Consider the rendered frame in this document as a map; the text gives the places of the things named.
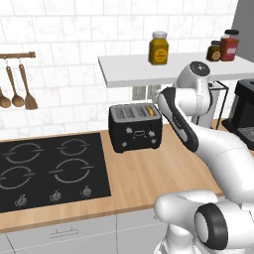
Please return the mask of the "black toaster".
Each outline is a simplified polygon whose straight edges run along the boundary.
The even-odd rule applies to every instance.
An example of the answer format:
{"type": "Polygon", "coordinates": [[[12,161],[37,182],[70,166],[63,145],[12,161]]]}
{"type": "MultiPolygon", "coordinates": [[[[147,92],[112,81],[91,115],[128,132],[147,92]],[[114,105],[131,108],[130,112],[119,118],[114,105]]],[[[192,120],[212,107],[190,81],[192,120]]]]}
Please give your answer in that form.
{"type": "Polygon", "coordinates": [[[116,153],[140,149],[157,149],[161,145],[162,115],[153,103],[118,104],[109,107],[108,132],[116,153]],[[151,106],[155,116],[150,117],[146,106],[151,106]]]}

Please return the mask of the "yellow jar with white lid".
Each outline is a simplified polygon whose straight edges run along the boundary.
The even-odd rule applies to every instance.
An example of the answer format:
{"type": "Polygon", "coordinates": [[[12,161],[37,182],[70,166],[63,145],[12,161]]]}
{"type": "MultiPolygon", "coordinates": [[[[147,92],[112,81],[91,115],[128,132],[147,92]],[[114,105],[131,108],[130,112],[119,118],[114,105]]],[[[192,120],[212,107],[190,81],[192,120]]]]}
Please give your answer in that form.
{"type": "Polygon", "coordinates": [[[166,64],[169,50],[167,33],[164,31],[155,31],[152,37],[153,39],[149,45],[149,63],[152,65],[166,64]]]}

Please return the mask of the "black hob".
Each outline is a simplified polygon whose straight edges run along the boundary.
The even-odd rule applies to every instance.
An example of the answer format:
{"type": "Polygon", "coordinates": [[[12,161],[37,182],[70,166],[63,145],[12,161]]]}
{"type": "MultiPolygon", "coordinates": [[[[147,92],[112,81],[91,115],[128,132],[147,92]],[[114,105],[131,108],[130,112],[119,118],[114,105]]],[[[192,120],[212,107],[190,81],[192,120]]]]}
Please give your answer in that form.
{"type": "Polygon", "coordinates": [[[98,133],[0,143],[0,213],[110,195],[98,133]],[[50,200],[55,191],[59,201],[50,200]],[[22,194],[27,202],[18,206],[22,194]]]}

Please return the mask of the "wooden spatula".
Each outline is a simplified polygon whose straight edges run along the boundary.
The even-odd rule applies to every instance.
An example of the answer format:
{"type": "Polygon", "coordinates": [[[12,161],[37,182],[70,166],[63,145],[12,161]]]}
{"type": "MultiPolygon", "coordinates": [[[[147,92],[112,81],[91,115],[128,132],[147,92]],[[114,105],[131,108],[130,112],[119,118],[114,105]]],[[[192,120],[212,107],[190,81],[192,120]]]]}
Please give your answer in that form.
{"type": "Polygon", "coordinates": [[[24,82],[25,90],[26,90],[25,108],[27,110],[35,110],[38,108],[38,104],[37,104],[36,99],[32,96],[32,94],[29,91],[26,72],[25,72],[25,68],[22,63],[19,63],[19,71],[20,71],[22,80],[24,82]]]}

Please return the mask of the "grey cupboard front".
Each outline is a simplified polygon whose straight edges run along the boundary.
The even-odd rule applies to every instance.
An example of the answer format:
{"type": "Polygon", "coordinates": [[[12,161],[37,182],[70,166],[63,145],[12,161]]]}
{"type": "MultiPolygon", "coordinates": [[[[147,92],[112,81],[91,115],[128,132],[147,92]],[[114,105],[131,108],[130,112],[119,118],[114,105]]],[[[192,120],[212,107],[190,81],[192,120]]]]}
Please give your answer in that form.
{"type": "Polygon", "coordinates": [[[118,254],[154,254],[166,231],[167,224],[155,217],[153,208],[121,213],[117,216],[118,254]]]}
{"type": "Polygon", "coordinates": [[[5,234],[0,234],[0,254],[15,254],[5,234]]]}

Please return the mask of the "wooden ladle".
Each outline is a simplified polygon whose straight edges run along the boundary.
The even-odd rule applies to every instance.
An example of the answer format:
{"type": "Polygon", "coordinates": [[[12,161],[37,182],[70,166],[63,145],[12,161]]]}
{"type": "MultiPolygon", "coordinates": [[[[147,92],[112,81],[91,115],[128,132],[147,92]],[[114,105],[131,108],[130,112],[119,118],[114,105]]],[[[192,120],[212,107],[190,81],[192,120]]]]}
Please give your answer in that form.
{"type": "Polygon", "coordinates": [[[12,89],[14,92],[14,95],[12,98],[12,103],[16,107],[22,107],[25,104],[25,101],[16,91],[12,70],[8,65],[6,65],[6,71],[7,71],[7,74],[8,74],[8,77],[9,77],[9,80],[10,80],[10,83],[12,85],[12,89]]]}

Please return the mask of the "small dark brown jar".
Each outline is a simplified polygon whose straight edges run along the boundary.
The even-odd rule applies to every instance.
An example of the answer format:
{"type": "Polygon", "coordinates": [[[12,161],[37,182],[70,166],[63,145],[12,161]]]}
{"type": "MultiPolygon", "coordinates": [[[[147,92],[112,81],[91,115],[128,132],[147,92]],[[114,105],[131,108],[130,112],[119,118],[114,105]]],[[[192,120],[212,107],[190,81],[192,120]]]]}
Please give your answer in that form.
{"type": "Polygon", "coordinates": [[[220,41],[212,41],[207,49],[206,59],[210,62],[218,62],[220,59],[220,41]]]}

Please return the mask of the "black coffee machine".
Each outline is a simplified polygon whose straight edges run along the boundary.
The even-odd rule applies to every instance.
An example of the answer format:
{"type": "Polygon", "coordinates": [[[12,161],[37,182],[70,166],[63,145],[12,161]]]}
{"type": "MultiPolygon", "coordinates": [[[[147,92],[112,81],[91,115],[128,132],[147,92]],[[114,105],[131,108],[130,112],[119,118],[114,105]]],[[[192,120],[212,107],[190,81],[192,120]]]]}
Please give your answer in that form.
{"type": "Polygon", "coordinates": [[[237,81],[229,117],[222,125],[254,151],[254,78],[237,81]]]}

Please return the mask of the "grey drawer front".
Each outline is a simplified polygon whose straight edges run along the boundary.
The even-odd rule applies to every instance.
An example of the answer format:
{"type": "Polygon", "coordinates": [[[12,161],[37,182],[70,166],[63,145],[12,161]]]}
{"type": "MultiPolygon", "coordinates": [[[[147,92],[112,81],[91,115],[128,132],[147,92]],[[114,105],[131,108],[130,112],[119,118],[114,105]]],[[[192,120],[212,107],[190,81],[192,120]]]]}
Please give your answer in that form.
{"type": "Polygon", "coordinates": [[[116,254],[116,216],[79,220],[7,234],[16,254],[116,254]],[[78,234],[50,239],[50,234],[78,229],[78,234]]]}

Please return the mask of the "wooden spoon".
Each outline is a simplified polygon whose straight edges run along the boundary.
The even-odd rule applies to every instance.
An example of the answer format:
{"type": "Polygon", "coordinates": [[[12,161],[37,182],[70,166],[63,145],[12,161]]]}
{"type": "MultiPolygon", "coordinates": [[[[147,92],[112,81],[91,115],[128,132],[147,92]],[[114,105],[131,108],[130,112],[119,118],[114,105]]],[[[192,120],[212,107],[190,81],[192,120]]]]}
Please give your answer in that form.
{"type": "Polygon", "coordinates": [[[9,108],[11,106],[10,99],[3,95],[1,88],[0,88],[0,106],[3,108],[9,108]]]}

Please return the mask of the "red jar with black lid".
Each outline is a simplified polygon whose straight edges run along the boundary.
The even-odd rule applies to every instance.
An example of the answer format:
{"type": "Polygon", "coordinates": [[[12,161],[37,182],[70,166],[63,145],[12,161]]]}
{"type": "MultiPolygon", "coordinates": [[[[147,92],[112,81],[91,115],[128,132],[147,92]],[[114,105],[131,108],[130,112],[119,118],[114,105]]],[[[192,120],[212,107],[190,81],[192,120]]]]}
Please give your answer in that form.
{"type": "Polygon", "coordinates": [[[238,48],[239,31],[226,30],[220,39],[220,59],[223,62],[232,62],[238,48]]]}

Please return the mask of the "grey tall cabinet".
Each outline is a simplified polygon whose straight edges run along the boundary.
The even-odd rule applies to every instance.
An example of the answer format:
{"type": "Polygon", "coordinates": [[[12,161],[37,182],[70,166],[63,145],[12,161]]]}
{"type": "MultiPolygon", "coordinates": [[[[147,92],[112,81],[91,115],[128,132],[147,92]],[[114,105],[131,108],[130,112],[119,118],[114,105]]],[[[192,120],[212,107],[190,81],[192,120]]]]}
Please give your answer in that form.
{"type": "Polygon", "coordinates": [[[254,0],[238,0],[232,28],[239,31],[237,55],[254,63],[254,0]]]}

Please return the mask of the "white wall socket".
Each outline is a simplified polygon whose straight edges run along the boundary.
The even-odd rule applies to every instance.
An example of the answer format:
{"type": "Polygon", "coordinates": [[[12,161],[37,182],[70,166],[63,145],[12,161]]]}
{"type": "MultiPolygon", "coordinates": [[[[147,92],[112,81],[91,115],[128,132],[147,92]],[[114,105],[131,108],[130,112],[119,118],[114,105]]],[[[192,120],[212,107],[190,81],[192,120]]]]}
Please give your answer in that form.
{"type": "Polygon", "coordinates": [[[132,89],[133,100],[144,100],[146,98],[146,87],[145,86],[134,86],[132,89]]]}
{"type": "Polygon", "coordinates": [[[155,95],[157,95],[161,90],[160,85],[149,85],[148,86],[148,92],[147,92],[147,98],[152,99],[155,95]]]}

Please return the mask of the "white wall shelf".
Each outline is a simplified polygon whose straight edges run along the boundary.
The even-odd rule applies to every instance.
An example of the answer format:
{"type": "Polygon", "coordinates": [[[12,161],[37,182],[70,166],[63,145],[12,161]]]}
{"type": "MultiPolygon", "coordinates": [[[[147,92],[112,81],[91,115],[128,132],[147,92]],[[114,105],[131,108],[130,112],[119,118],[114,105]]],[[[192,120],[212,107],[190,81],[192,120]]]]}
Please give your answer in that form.
{"type": "Polygon", "coordinates": [[[98,62],[107,88],[173,83],[193,61],[210,68],[210,80],[254,78],[254,63],[241,57],[233,62],[208,62],[206,53],[170,54],[166,65],[151,65],[147,55],[99,57],[98,62]]]}

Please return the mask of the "wooden hanging rail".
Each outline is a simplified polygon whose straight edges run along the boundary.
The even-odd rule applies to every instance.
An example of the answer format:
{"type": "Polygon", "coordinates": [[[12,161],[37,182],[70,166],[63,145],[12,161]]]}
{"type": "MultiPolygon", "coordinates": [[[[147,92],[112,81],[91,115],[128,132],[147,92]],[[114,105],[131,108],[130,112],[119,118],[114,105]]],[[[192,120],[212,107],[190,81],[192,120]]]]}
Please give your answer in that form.
{"type": "Polygon", "coordinates": [[[27,53],[12,53],[12,54],[0,54],[0,59],[24,59],[24,58],[35,58],[36,53],[35,52],[27,52],[27,53]]]}

